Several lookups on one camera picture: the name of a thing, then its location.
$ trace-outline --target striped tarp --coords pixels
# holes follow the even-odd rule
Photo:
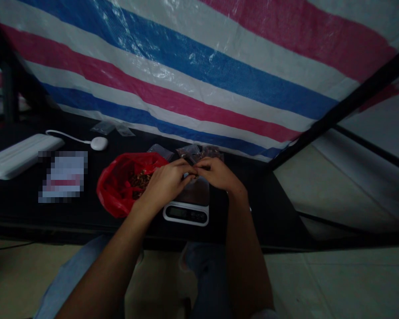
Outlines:
[[[0,0],[0,26],[63,110],[269,161],[396,55],[399,0]]]

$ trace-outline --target metal pole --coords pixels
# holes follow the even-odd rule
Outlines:
[[[270,161],[266,167],[274,171],[307,145],[312,143],[319,136],[332,128],[347,115],[359,108],[363,103],[376,95],[399,77],[399,53],[383,67],[381,67],[373,76],[366,80],[347,98],[337,104],[323,118],[317,121],[312,127],[304,132],[297,143],[286,148],[276,158]]]

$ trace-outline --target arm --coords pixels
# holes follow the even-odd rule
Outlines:
[[[274,309],[272,288],[248,204],[244,185],[217,158],[195,165],[198,174],[229,196],[226,260],[229,296],[236,318],[249,318],[266,308]]]
[[[196,174],[180,159],[160,167],[146,191],[84,277],[74,288],[57,319],[110,318],[117,310],[129,285],[143,238],[152,219],[173,200]]]

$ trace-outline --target floor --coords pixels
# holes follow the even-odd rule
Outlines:
[[[0,241],[0,247],[13,244]],[[33,316],[60,265],[78,249],[33,244],[0,251],[0,319]],[[178,270],[178,257],[145,252],[126,294],[127,318],[183,318],[181,299],[194,303],[196,279]],[[281,319],[399,318],[399,248],[265,260]]]

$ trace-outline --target leg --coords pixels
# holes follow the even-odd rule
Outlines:
[[[198,297],[191,319],[232,318],[227,289],[225,247],[191,243],[186,251],[185,260],[198,279]]]
[[[108,241],[109,238],[101,236],[88,242],[60,268],[41,300],[35,319],[53,319],[57,315],[65,300],[100,255]]]

